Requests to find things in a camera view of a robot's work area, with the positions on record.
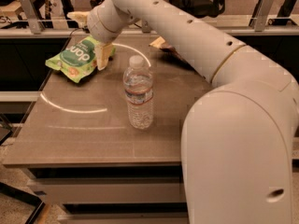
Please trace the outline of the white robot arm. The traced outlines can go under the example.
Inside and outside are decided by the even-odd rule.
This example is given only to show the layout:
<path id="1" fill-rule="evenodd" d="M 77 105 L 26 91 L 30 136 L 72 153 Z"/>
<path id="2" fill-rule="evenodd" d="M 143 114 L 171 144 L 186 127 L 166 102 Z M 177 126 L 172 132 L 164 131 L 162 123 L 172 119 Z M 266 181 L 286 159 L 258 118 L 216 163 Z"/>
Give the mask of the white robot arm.
<path id="1" fill-rule="evenodd" d="M 105 0 L 68 16 L 103 43 L 147 21 L 213 85 L 182 128 L 190 224 L 292 224 L 298 84 L 287 70 L 164 0 Z"/>

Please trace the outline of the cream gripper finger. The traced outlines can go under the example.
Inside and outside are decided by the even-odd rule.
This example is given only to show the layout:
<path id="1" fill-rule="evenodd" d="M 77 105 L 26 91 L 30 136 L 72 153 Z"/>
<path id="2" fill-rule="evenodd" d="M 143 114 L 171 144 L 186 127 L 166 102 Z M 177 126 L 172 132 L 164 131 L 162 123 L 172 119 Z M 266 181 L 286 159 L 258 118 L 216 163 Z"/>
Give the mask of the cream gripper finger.
<path id="1" fill-rule="evenodd" d="M 111 43 L 99 43 L 95 46 L 96 64 L 99 71 L 105 69 L 108 64 L 110 55 L 112 54 L 113 45 Z"/>
<path id="2" fill-rule="evenodd" d="M 89 14 L 89 11 L 73 11 L 68 12 L 67 17 L 75 21 L 78 25 L 86 25 Z"/>

